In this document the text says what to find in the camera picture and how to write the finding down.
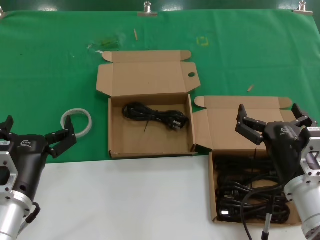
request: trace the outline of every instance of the small debris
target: small debris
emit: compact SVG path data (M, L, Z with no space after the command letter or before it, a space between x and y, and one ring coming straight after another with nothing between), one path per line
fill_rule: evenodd
M135 40L137 40L137 41L138 41L138 34L137 34L136 29L133 29L133 31L134 31L134 35L135 35Z
M248 88L247 92L250 92L250 91L254 88L254 86L255 86L255 85L251 85L251 86Z

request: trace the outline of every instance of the green backdrop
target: green backdrop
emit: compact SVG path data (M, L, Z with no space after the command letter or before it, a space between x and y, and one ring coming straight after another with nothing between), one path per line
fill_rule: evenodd
M155 18L12 12L0 21L0 122L12 115L14 133L44 135L61 129L69 109L84 108L93 120L87 136L49 163L109 159L108 98L96 92L98 66L105 63L99 49L190 50L201 81L192 99L290 97L320 121L320 36L312 16L290 10L192 10ZM72 121L76 132L87 124L84 116Z

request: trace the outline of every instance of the box flap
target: box flap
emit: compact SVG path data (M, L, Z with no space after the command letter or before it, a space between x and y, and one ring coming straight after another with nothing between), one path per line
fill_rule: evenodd
M188 93L200 86L196 64L182 51L106 51L96 89L111 97Z
M197 96L194 103L207 109L238 109L244 104L246 109L286 109L292 106L288 97L273 96Z
M111 63L180 62L191 58L188 50L178 51L104 51L102 58Z
M266 123L289 122L295 119L287 97L261 96L198 96L194 103L204 110L193 114L195 142L212 150L265 150L235 131L240 104L244 104L250 118Z

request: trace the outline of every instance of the cardboard box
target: cardboard box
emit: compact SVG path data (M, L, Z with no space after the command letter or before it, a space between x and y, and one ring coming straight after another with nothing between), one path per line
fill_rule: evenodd
M291 122L295 120L291 110L292 101L286 97L253 97L253 96L198 96L194 100L199 107L206 108L193 114L195 141L211 149L209 158L209 185L210 205L212 221L219 223L217 219L217 206L215 190L218 187L218 173L214 170L216 156L236 155L253 156L257 148L258 155L266 155L266 146L256 146L235 131L237 115L240 104L244 104L250 118L269 122ZM265 187L274 185L267 181L257 181L253 187ZM288 203L290 217L286 224L273 224L275 226L300 225L301 219L293 203ZM264 221L251 219L248 224L264 225Z
M188 92L200 86L191 57L178 51L105 51L96 89L108 96L108 150L112 158L195 154L192 103ZM179 131L162 123L127 119L122 108L141 102L158 111L179 110L189 124Z

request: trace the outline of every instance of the black cable bundle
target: black cable bundle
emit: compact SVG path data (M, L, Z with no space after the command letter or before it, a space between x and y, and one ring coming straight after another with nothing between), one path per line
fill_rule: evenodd
M189 121L188 117L178 110L157 111L140 102L125 105L122 114L135 121L156 121L167 125L170 129L180 130Z
M215 191L217 216L221 221L241 223L241 204L254 189L252 183L269 180L279 184L279 178L269 158L217 156L214 169L218 174ZM283 224L290 215L287 198L281 191L270 188L251 196L254 203L245 203L244 218L265 220L267 210L272 208L272 223Z

